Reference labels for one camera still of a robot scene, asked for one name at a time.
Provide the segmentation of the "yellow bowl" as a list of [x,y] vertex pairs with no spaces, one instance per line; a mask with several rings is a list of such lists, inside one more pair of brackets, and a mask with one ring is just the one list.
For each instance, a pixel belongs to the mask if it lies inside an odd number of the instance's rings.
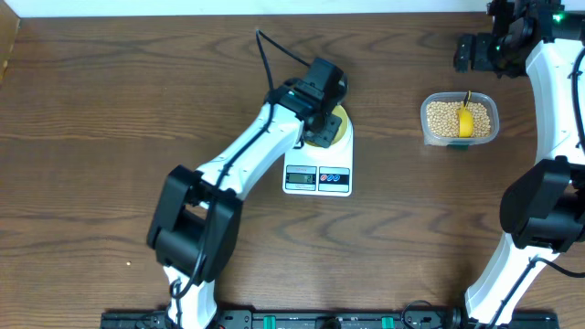
[[306,132],[304,141],[311,146],[329,148],[338,143],[348,129],[349,118],[342,105],[337,105],[326,121],[320,133]]

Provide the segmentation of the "yellow measuring cup scoop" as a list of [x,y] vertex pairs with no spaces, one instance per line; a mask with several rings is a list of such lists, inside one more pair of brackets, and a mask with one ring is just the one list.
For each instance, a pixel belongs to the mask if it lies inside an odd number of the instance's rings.
[[457,111],[459,118],[459,137],[469,138],[473,134],[473,114],[469,111],[468,105],[472,97],[472,92],[469,90],[464,99],[460,109]]

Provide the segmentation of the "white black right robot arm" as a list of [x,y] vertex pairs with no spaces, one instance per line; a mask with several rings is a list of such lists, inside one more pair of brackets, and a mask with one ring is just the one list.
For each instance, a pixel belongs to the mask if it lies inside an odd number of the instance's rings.
[[452,312],[451,328],[542,327],[547,318],[514,313],[546,267],[583,278],[555,259],[584,240],[584,15],[560,1],[493,0],[489,33],[463,34],[459,72],[527,77],[537,117],[534,166],[503,194],[504,231],[486,268]]

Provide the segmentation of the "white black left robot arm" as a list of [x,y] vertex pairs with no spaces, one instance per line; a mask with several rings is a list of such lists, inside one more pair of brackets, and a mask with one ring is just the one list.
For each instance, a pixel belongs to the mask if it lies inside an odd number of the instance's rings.
[[270,90],[255,121],[213,160],[166,177],[146,235],[169,280],[173,328],[207,328],[217,313],[215,280],[235,249],[243,202],[265,172],[307,137],[328,148],[340,125],[333,114],[347,75],[316,58],[306,75]]

